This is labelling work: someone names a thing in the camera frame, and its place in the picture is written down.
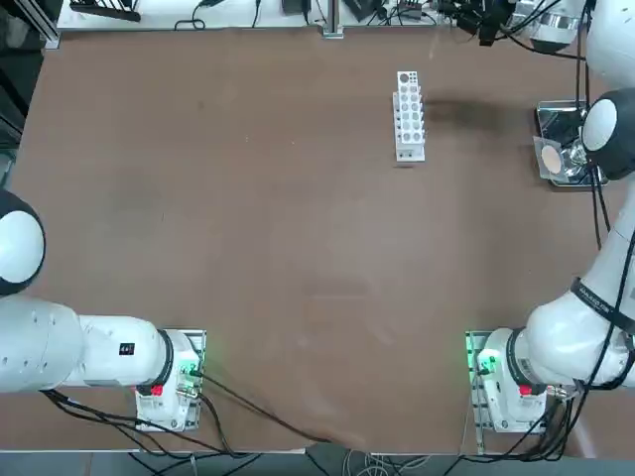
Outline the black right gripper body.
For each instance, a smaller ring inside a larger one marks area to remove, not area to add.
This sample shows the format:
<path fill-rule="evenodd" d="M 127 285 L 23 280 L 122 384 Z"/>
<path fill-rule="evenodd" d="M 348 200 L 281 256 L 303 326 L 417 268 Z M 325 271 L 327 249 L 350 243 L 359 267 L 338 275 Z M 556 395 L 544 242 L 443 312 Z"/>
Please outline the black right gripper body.
<path fill-rule="evenodd" d="M 520 35 L 533 22 L 534 2 L 495 2 L 493 4 L 495 40 Z"/>

